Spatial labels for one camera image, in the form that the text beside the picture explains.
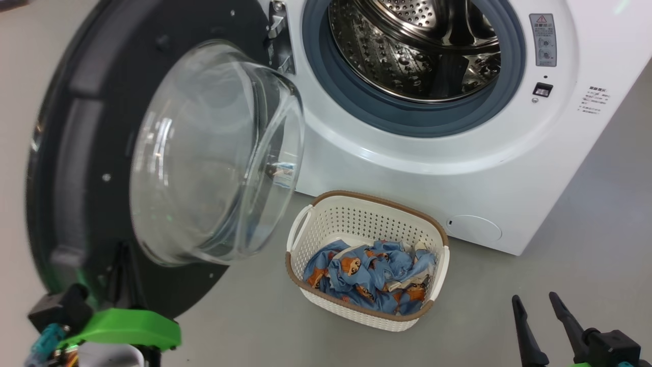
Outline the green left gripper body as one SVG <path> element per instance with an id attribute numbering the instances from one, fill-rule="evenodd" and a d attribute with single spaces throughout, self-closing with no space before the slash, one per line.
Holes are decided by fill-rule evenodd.
<path id="1" fill-rule="evenodd" d="M 69 367 L 161 367 L 163 353 L 182 345 L 181 326 L 144 309 L 112 307 L 61 342 Z"/>

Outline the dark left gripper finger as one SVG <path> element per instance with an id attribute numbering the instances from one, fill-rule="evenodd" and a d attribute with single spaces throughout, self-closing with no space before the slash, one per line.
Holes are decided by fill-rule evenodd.
<path id="1" fill-rule="evenodd" d="M 116 249 L 110 270 L 110 303 L 123 309 L 145 309 L 137 263 L 128 243 L 121 243 Z"/>

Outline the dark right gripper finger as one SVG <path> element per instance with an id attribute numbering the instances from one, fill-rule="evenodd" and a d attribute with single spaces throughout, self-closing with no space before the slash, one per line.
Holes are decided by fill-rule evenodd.
<path id="1" fill-rule="evenodd" d="M 528 313 L 519 295 L 512 297 L 512 310 L 522 367 L 547 367 L 549 364 L 548 356 L 540 350 L 536 343 L 528 324 Z"/>
<path id="2" fill-rule="evenodd" d="M 580 323 L 556 292 L 549 292 L 549 298 L 556 318 L 562 323 L 568 341 L 570 342 L 574 353 L 573 362 L 575 364 L 588 363 L 589 346 L 585 337 L 584 328 L 581 327 Z"/>

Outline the black round glass washer door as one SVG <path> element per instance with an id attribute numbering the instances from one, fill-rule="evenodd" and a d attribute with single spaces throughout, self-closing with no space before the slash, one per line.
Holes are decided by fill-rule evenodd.
<path id="1" fill-rule="evenodd" d="M 47 88 L 26 175 L 46 289 L 107 309 L 132 246 L 151 310 L 176 318 L 261 252 L 304 150 L 298 88 L 268 65 L 258 0 L 96 0 Z"/>

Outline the blue patterned cloth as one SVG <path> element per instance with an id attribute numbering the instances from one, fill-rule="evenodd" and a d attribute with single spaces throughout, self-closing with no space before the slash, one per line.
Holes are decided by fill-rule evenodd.
<path id="1" fill-rule="evenodd" d="M 338 300 L 381 310 L 389 260 L 388 253 L 372 246 L 350 246 L 336 240 L 308 260 L 302 280 L 309 288 Z"/>
<path id="2" fill-rule="evenodd" d="M 366 307 L 395 315 L 412 315 L 426 299 L 428 282 L 435 274 L 436 255 L 425 246 L 377 240 L 363 248 L 365 258 L 356 291 Z"/>

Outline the white front-load washing machine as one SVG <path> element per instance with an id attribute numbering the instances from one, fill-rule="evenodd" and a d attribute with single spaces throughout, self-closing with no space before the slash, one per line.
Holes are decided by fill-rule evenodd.
<path id="1" fill-rule="evenodd" d="M 487 245 L 521 254 L 652 58 L 652 0 L 515 0 L 526 69 L 498 115 L 466 132 L 419 139 L 350 116 L 322 88 L 302 40 L 307 0 L 287 6 L 306 145 L 296 190 L 317 197 L 347 190 L 387 198 L 433 216 L 494 222 Z M 557 66 L 535 64 L 531 13 L 551 13 Z M 536 97 L 537 82 L 554 86 Z"/>

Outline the metal door hinge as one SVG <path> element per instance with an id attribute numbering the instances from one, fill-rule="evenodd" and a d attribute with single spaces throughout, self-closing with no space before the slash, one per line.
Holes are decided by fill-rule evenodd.
<path id="1" fill-rule="evenodd" d="M 270 0 L 268 11 L 265 41 L 268 65 L 279 73 L 295 75 L 296 66 L 286 3 L 281 0 Z"/>

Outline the stainless steel washing machine drum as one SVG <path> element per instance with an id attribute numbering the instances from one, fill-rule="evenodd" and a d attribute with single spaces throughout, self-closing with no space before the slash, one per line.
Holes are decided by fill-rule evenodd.
<path id="1" fill-rule="evenodd" d="M 471 0 L 331 0 L 328 23 L 349 68 L 401 100 L 461 100 L 501 71 L 498 37 Z"/>

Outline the round white filter cover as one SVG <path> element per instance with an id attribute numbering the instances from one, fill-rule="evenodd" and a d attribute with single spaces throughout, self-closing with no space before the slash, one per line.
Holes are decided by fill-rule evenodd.
<path id="1" fill-rule="evenodd" d="M 473 215 L 456 215 L 446 221 L 448 233 L 467 242 L 487 245 L 502 237 L 502 230 L 494 222 Z"/>

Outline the white basket with brown rim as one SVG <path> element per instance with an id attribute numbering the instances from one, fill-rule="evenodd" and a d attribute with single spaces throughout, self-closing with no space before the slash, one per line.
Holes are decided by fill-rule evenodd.
<path id="1" fill-rule="evenodd" d="M 308 260 L 321 248 L 343 240 L 350 246 L 372 246 L 377 240 L 425 246 L 437 257 L 426 299 L 412 315 L 395 316 L 338 300 L 303 282 Z M 296 216 L 287 237 L 285 265 L 291 281 L 313 304 L 341 318 L 391 332 L 411 328 L 433 307 L 450 262 L 449 240 L 435 219 L 410 207 L 349 191 L 329 191 Z"/>

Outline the grey warning label sticker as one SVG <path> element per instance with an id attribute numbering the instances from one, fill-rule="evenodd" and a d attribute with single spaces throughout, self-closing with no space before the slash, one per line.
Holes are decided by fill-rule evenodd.
<path id="1" fill-rule="evenodd" d="M 535 42 L 535 64 L 539 67 L 557 66 L 556 25 L 551 13 L 531 13 L 529 21 Z"/>

